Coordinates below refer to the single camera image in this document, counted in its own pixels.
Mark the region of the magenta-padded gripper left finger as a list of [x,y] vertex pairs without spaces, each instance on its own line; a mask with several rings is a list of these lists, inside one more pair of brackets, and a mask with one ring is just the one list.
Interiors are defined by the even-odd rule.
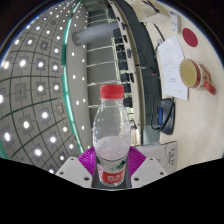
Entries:
[[96,170],[96,155],[93,147],[87,149],[78,157],[69,157],[56,172],[67,181],[84,188],[91,188]]

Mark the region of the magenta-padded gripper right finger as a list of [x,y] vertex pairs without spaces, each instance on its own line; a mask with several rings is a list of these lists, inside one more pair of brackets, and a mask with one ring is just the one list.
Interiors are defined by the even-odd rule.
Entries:
[[132,188],[143,187],[167,175],[154,157],[146,157],[134,147],[128,153],[128,172]]

